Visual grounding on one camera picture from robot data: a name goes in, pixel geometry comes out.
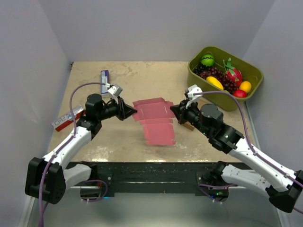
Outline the pink paper box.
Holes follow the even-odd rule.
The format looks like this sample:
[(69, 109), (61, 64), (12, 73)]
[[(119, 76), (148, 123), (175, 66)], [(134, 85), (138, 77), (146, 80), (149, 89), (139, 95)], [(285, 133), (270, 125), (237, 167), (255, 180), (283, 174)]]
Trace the pink paper box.
[(143, 126), (143, 133), (148, 145), (172, 146), (175, 142), (173, 128), (174, 113), (171, 101), (162, 97), (133, 102), (137, 113), (133, 115), (136, 122)]

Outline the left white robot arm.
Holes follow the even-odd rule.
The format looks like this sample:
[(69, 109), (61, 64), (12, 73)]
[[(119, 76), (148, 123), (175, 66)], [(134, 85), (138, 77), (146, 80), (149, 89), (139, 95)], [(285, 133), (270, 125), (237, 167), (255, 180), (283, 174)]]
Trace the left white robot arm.
[(94, 139), (103, 120), (117, 117), (123, 121), (135, 113), (137, 110), (119, 96), (104, 104), (101, 95), (89, 95), (84, 113), (69, 137), (43, 158), (35, 157), (29, 162), (25, 194), (57, 204), (67, 189), (81, 182), (94, 185), (98, 181), (98, 174), (89, 164), (81, 163), (72, 168), (67, 168), (67, 165), (82, 147)]

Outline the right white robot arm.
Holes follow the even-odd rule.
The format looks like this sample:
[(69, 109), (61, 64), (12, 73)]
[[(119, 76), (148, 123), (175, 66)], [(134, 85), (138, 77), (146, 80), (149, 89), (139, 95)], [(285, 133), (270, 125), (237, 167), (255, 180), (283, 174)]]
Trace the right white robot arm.
[(214, 104), (201, 108), (197, 103), (183, 100), (170, 107), (180, 124), (190, 123), (208, 138), (208, 142), (249, 166), (252, 171), (239, 170), (225, 164), (211, 173), (211, 181), (217, 186), (236, 184), (256, 192), (264, 193), (277, 209), (291, 213), (303, 191), (303, 172), (294, 171), (264, 154), (251, 144), (235, 128), (223, 122), (223, 113)]

